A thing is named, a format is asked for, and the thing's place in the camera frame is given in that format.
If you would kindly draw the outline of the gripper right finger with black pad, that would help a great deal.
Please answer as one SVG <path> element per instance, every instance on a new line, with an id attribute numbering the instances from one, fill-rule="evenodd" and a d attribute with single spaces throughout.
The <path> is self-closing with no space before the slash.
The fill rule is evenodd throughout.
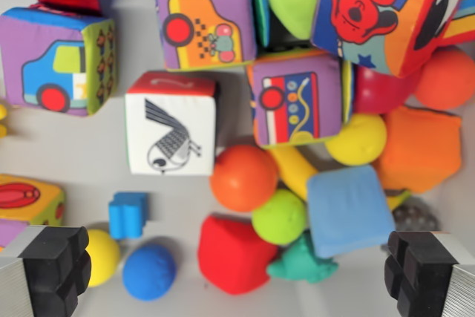
<path id="1" fill-rule="evenodd" d="M 474 315 L 474 254 L 454 235 L 394 231 L 387 246 L 384 282 L 399 315 Z"/>

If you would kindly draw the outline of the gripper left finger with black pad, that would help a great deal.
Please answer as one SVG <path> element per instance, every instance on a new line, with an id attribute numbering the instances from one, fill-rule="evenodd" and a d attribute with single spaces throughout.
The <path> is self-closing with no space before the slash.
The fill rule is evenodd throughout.
<path id="1" fill-rule="evenodd" d="M 1 248 L 2 316 L 72 316 L 91 279 L 85 227 L 27 226 Z"/>

